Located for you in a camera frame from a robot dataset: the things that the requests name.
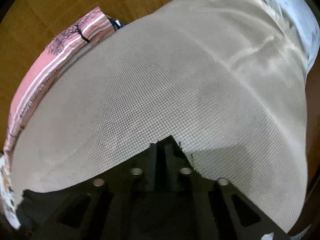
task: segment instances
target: silver screw head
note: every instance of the silver screw head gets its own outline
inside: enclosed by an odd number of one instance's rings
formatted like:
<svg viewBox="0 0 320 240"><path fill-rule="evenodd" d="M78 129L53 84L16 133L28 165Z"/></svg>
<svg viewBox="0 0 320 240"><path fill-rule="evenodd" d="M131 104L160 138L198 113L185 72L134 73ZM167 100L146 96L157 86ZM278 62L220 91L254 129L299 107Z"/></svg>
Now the silver screw head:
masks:
<svg viewBox="0 0 320 240"><path fill-rule="evenodd" d="M219 183L219 185L221 185L221 186L226 186L226 185L229 184L229 182L228 182L225 178L220 178L220 179L218 179L218 183Z"/></svg>
<svg viewBox="0 0 320 240"><path fill-rule="evenodd" d="M136 176L141 175L143 173L142 169L140 168L132 168L130 172L132 175Z"/></svg>
<svg viewBox="0 0 320 240"><path fill-rule="evenodd" d="M191 172L192 172L192 169L190 169L190 168L182 168L182 169L180 169L180 173L182 175L189 175Z"/></svg>
<svg viewBox="0 0 320 240"><path fill-rule="evenodd" d="M93 183L93 185L95 185L97 187L101 187L104 185L104 180L103 179L94 179L92 183Z"/></svg>

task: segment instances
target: black metal frame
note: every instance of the black metal frame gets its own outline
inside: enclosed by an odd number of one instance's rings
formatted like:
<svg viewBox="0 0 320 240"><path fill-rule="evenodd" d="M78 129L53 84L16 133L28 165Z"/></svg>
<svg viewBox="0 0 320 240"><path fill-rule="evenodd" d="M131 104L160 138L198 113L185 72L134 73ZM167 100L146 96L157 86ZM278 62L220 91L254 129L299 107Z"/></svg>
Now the black metal frame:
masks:
<svg viewBox="0 0 320 240"><path fill-rule="evenodd" d="M32 240L290 239L229 181L193 170L172 136L73 187L26 191L17 215Z"/></svg>

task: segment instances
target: fabric sheet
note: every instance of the fabric sheet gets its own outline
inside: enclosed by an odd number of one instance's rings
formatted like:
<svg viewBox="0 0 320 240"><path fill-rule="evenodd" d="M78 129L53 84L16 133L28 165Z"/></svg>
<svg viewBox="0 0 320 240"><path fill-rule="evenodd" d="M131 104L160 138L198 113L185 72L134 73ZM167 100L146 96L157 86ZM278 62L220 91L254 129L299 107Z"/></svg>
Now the fabric sheet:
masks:
<svg viewBox="0 0 320 240"><path fill-rule="evenodd" d="M307 185L306 58L261 0L174 0L99 43L48 91L14 150L14 201L173 135L200 174L226 177L289 231Z"/></svg>
<svg viewBox="0 0 320 240"><path fill-rule="evenodd" d="M10 183L12 152L36 107L50 86L77 58L92 48L101 38L114 33L114 28L99 7L57 35L37 58L23 78L11 102L4 155L0 158L0 191L4 212L15 228L20 224L15 216Z"/></svg>
<svg viewBox="0 0 320 240"><path fill-rule="evenodd" d="M312 68L320 45L319 24L313 12L304 0L261 0L270 6L279 16L290 23L296 31L307 55L306 73Z"/></svg>

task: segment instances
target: beige mesh fabric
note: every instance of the beige mesh fabric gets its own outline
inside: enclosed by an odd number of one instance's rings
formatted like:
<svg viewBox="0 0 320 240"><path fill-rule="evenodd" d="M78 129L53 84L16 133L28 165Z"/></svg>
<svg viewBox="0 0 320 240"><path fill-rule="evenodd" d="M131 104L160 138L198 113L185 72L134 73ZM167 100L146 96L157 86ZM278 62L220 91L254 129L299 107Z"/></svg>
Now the beige mesh fabric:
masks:
<svg viewBox="0 0 320 240"><path fill-rule="evenodd" d="M228 178L288 231L307 182L304 59L256 0L175 0L51 88L15 148L16 198L87 180L173 135L204 177Z"/></svg>

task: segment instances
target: wooden surface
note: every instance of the wooden surface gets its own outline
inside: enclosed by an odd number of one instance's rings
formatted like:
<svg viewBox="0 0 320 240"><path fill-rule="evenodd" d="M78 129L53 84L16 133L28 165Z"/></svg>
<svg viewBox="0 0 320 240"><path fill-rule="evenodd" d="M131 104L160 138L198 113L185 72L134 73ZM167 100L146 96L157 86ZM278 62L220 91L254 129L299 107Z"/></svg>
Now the wooden surface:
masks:
<svg viewBox="0 0 320 240"><path fill-rule="evenodd" d="M97 6L121 23L130 23L169 1L16 0L0 23L1 146L13 95L33 62L57 34Z"/></svg>
<svg viewBox="0 0 320 240"><path fill-rule="evenodd" d="M307 76L306 97L308 110L307 145L308 184L320 166L320 55Z"/></svg>

